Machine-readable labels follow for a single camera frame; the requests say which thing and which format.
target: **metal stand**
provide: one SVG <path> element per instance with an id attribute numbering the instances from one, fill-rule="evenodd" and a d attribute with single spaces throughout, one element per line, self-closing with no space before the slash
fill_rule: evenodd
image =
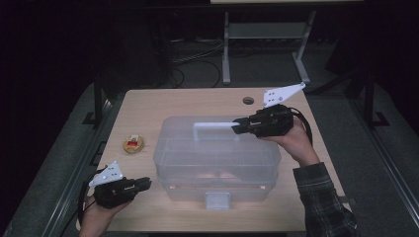
<path id="1" fill-rule="evenodd" d="M 307 72 L 301 61 L 316 12 L 311 11 L 305 23 L 229 23 L 228 12 L 224 21 L 224 52 L 222 56 L 222 82 L 231 83 L 228 61 L 228 44 L 230 39 L 301 39 L 298 51 L 293 52 L 293 61 L 301 81 L 310 83 Z"/>
<path id="2" fill-rule="evenodd" d="M 98 128 L 99 124 L 102 121 L 103 113 L 102 113 L 102 106 L 103 106 L 103 100 L 102 100 L 102 88 L 100 86 L 99 82 L 99 76 L 95 79 L 93 83 L 93 91 L 95 95 L 95 117 L 92 118 L 93 113 L 88 113 L 86 117 L 83 120 L 83 124 L 94 124 L 93 128 Z"/>

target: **black cable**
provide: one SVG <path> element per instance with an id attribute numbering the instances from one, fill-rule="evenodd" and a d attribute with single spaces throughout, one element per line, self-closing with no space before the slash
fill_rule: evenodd
<path id="1" fill-rule="evenodd" d="M 302 121 L 302 124 L 304 125 L 305 132 L 307 133 L 308 140 L 310 141 L 311 145 L 313 145 L 313 134 L 311 131 L 310 123 L 308 123 L 307 118 L 301 113 L 301 111 L 297 110 L 296 108 L 291 108 L 291 110 L 294 110 L 293 115 L 297 118 L 299 118 Z"/>
<path id="2" fill-rule="evenodd" d="M 209 55 L 214 54 L 216 52 L 222 51 L 223 46 L 224 46 L 224 43 L 221 43 L 221 44 L 219 44 L 218 46 L 216 46 L 212 49 L 197 53 L 195 55 L 187 56 L 187 57 L 184 57 L 184 58 L 173 59 L 172 62 L 183 64 L 185 62 L 192 61 L 192 60 L 197 59 L 197 58 L 206 57 L 206 56 L 209 56 Z"/>
<path id="3" fill-rule="evenodd" d="M 211 88 L 215 88 L 215 87 L 216 87 L 216 85 L 218 85 L 219 81 L 221 80 L 221 71 L 219 70 L 218 66 L 217 66 L 217 65 L 215 65 L 214 63 L 212 63 L 212 62 L 210 62 L 210 61 L 206 61 L 206 60 L 193 60 L 193 61 L 183 62 L 183 63 L 181 63 L 181 64 L 194 63 L 194 62 L 203 62 L 203 63 L 207 63 L 207 64 L 209 64 L 209 65 L 212 65 L 212 66 L 216 69 L 216 72 L 217 72 L 218 76 L 217 76 L 217 79 L 216 79 L 215 83 L 211 86 Z"/>
<path id="4" fill-rule="evenodd" d="M 205 45 L 216 45 L 216 44 L 220 44 L 222 42 L 222 40 L 221 39 L 211 39 L 211 40 L 194 39 L 194 42 L 200 43 L 200 44 L 205 44 Z"/>
<path id="5" fill-rule="evenodd" d="M 97 170 L 95 171 L 93 174 L 91 174 L 84 182 L 80 191 L 80 195 L 78 198 L 78 202 L 77 202 L 77 218 L 79 220 L 79 223 L 81 225 L 81 223 L 83 222 L 83 203 L 84 203 L 84 197 L 86 196 L 87 193 L 87 187 L 89 185 L 89 182 L 95 177 L 95 175 L 100 174 L 102 171 L 104 171 L 108 166 L 106 166 L 104 169 L 102 170 Z"/>
<path id="6" fill-rule="evenodd" d="M 96 201 L 95 201 L 95 200 L 94 200 L 92 203 L 90 203 L 90 204 L 89 204 L 86 208 L 84 208 L 84 211 L 86 211 L 86 210 L 87 210 L 87 208 L 89 208 L 89 207 L 90 207 L 91 205 L 93 205 L 94 203 L 96 203 Z M 76 216 L 76 214 L 77 214 L 77 210 L 74 210 L 74 212 L 73 212 L 73 214 L 71 215 L 70 219 L 68 219 L 67 223 L 65 224 L 64 228 L 62 229 L 61 234 L 59 235 L 60 237 L 61 237 L 61 236 L 64 236 L 65 230 L 67 230 L 68 226 L 69 226 L 69 225 L 70 225 L 70 223 L 71 223 L 71 220 L 74 218 L 74 216 Z"/>
<path id="7" fill-rule="evenodd" d="M 175 82 L 175 85 L 172 85 L 172 88 L 173 89 L 177 89 L 177 88 L 181 87 L 182 84 L 184 83 L 184 81 L 185 81 L 185 74 L 181 70 L 179 70 L 178 68 L 173 68 L 173 70 L 174 71 L 178 71 L 182 75 L 182 79 L 181 79 L 181 82 L 179 84 L 176 81 L 176 78 L 174 76 L 170 76 L 174 80 L 174 82 Z"/>

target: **container handle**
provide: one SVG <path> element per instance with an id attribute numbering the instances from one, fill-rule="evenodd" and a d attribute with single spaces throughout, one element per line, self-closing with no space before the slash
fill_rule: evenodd
<path id="1" fill-rule="evenodd" d="M 238 122 L 195 122 L 193 131 L 194 131 L 194 140 L 203 140 L 203 137 L 199 136 L 199 130 L 230 130 L 231 138 L 233 140 L 239 140 L 239 135 L 235 134 L 232 130 L 232 126 L 240 125 Z M 219 137 L 212 137 L 207 139 L 219 139 Z"/>

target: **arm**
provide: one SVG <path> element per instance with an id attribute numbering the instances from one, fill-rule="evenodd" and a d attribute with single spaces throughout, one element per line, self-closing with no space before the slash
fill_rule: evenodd
<path id="1" fill-rule="evenodd" d="M 300 166 L 293 170 L 293 174 L 305 209 L 307 236 L 357 236 L 355 216 L 339 200 L 302 122 L 294 118 L 293 123 L 293 128 L 284 136 L 260 139 L 277 142 Z"/>
<path id="2" fill-rule="evenodd" d="M 106 209 L 97 205 L 93 196 L 89 197 L 86 202 L 79 236 L 97 237 L 103 235 L 111 224 L 114 216 L 129 204 L 130 202 L 126 202 L 112 209 Z"/>

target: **small round object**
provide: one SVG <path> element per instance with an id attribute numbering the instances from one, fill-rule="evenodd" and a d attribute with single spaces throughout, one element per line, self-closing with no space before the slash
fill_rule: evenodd
<path id="1" fill-rule="evenodd" d="M 253 100 L 253 98 L 251 97 L 245 97 L 243 98 L 243 103 L 245 105 L 253 105 L 253 103 L 255 103 L 255 100 Z"/>
<path id="2" fill-rule="evenodd" d="M 124 140 L 124 150 L 129 154 L 135 154 L 142 150 L 144 142 L 139 135 L 132 135 Z"/>

